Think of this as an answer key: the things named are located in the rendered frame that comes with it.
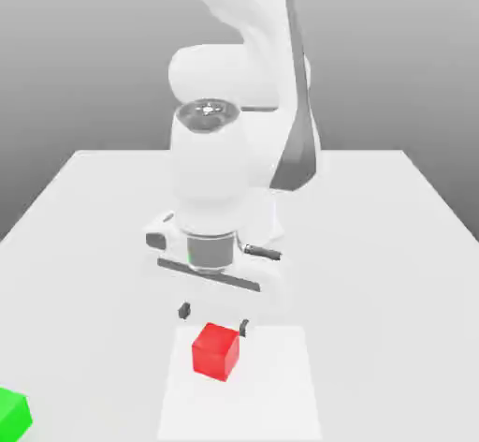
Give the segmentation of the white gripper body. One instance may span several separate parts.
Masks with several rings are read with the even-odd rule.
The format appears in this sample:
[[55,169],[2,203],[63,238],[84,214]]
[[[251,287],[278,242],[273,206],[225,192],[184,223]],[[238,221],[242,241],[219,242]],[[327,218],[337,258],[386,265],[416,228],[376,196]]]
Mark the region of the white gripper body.
[[285,306],[283,265],[265,258],[241,257],[221,273],[198,273],[188,265],[157,259],[162,280],[175,302],[187,302],[192,316],[254,319],[281,313]]

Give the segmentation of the small red cube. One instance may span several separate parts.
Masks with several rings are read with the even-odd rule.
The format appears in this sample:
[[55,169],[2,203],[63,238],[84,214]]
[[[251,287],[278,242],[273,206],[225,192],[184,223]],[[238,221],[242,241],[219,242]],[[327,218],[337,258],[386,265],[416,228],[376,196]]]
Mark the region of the small red cube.
[[226,382],[240,356],[240,333],[207,323],[192,343],[195,372]]

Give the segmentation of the small green cube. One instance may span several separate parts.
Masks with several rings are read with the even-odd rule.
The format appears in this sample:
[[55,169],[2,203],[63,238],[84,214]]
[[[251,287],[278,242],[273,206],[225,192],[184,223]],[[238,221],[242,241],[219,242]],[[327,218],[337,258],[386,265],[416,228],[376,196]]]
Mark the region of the small green cube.
[[19,442],[32,423],[27,397],[0,388],[0,442]]

